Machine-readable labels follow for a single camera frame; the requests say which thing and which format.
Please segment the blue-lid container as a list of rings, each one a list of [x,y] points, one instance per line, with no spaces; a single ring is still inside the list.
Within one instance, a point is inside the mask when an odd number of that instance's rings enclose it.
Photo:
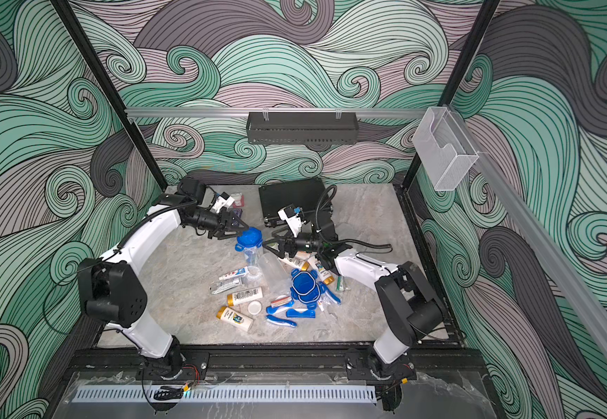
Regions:
[[[282,266],[282,262],[274,254],[267,252],[256,260],[256,265],[248,268],[249,279],[260,280],[270,288],[287,286],[290,274]]]
[[[261,256],[262,233],[250,227],[237,237],[235,251],[242,253],[248,266],[256,266]]]

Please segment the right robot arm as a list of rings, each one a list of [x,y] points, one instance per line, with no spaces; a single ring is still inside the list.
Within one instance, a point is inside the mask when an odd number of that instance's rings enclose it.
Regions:
[[[380,261],[357,251],[356,244],[371,250],[392,249],[390,244],[368,244],[356,239],[329,241],[313,233],[274,236],[263,246],[278,258],[294,257],[299,251],[311,253],[325,269],[354,279],[376,293],[387,329],[373,342],[367,363],[377,379],[386,380],[394,377],[399,358],[429,337],[447,315],[438,293],[415,263],[395,265]]]

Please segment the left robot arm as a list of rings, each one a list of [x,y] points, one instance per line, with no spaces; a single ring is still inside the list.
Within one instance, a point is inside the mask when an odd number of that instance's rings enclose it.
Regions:
[[[123,335],[144,358],[144,366],[163,380],[177,379],[185,358],[178,338],[151,317],[138,274],[179,227],[203,230],[218,240],[237,238],[249,229],[229,204],[208,209],[198,197],[163,193],[121,241],[99,258],[81,261],[76,274],[81,312]]]

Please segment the small pink-capped bottle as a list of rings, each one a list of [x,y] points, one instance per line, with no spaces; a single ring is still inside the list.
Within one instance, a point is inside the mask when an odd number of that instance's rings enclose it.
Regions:
[[[231,197],[233,197],[233,200],[234,200],[233,206],[235,208],[242,208],[245,205],[244,196],[242,193],[233,193],[231,195]]]

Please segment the red white small packet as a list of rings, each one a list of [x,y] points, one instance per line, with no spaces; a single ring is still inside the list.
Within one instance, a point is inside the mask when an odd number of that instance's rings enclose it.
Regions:
[[[290,304],[293,301],[292,297],[289,295],[282,295],[272,300],[270,302],[271,307],[283,307],[287,304]]]

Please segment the black hard case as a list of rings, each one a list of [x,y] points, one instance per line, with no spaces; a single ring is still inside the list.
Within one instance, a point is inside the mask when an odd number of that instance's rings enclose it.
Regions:
[[[262,185],[259,196],[264,225],[268,228],[284,225],[278,211],[289,205],[300,207],[306,216],[312,215],[324,190],[324,184],[319,178]]]

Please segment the toothpaste and brush packet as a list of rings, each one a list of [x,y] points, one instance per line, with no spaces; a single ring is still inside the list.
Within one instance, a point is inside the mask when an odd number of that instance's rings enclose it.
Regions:
[[[329,306],[340,306],[341,304],[340,298],[327,288],[325,284],[322,284],[317,307],[324,312]]]

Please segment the round white soap disc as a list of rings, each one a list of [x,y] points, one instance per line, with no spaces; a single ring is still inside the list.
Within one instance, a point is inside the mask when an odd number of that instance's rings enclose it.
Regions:
[[[260,314],[261,310],[262,310],[262,305],[261,302],[255,300],[255,301],[251,301],[248,304],[247,307],[248,312],[252,315],[252,316],[257,316]]]

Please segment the yellow-cap bottle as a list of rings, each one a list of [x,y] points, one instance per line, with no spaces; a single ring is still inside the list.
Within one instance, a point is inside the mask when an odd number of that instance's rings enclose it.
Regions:
[[[241,304],[249,303],[255,300],[260,300],[263,297],[261,287],[241,290],[236,293],[231,293],[226,298],[226,303],[229,307],[237,307]]]
[[[245,316],[245,314],[237,312],[232,307],[226,306],[219,309],[216,318],[244,332],[248,332],[254,324],[254,320],[249,316]]]

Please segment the black wall shelf tray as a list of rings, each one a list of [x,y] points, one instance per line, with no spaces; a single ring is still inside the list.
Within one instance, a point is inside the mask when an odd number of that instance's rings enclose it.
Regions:
[[[359,137],[355,113],[252,112],[247,139],[256,145],[343,145]]]

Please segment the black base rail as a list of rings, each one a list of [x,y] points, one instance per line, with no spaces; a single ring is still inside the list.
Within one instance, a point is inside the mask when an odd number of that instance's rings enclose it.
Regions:
[[[351,378],[369,375],[371,344],[368,342],[336,342],[308,344],[224,344],[183,345],[186,358],[183,371],[199,372],[202,378],[231,372],[348,373]],[[446,345],[425,345],[403,354],[392,365],[397,372],[483,370],[479,351]],[[78,350],[68,367],[75,371],[108,372],[139,370],[144,357],[134,349],[92,348]]]

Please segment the clear acrylic wall holder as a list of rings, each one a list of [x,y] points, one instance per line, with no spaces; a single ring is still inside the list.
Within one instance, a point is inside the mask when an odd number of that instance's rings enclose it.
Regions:
[[[478,159],[464,119],[447,106],[425,111],[413,146],[437,192],[455,190]]]

